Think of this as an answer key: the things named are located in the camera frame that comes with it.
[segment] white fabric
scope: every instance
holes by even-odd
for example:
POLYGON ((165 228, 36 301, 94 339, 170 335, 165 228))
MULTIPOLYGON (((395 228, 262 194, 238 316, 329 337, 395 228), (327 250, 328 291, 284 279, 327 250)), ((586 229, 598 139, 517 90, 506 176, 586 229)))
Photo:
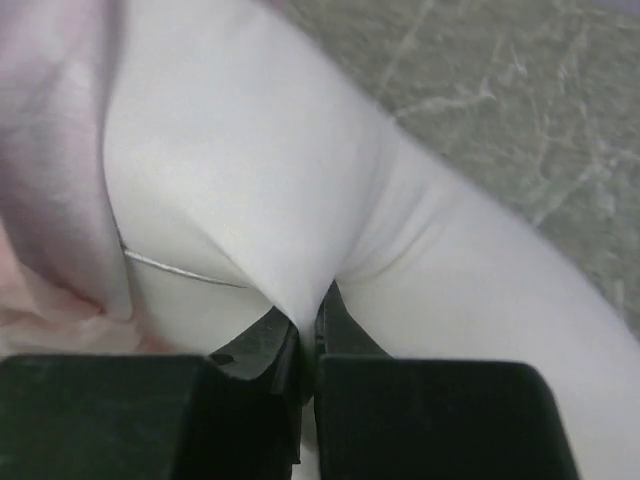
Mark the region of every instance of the white fabric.
MULTIPOLYGON (((211 351, 275 304, 308 342, 337 276, 395 355, 537 367, 584 480, 638 478, 640 348, 573 267, 263 6, 126 5, 104 147, 123 242, 250 287, 132 261, 156 333, 211 351)), ((318 478, 303 447, 294 478, 318 478)))

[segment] green marble table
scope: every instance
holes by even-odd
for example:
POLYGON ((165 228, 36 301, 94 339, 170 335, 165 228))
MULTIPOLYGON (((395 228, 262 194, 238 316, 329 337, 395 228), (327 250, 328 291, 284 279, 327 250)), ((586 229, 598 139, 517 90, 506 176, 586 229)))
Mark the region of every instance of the green marble table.
POLYGON ((640 339, 640 19, 578 0, 288 0, 287 11, 571 257, 640 339))

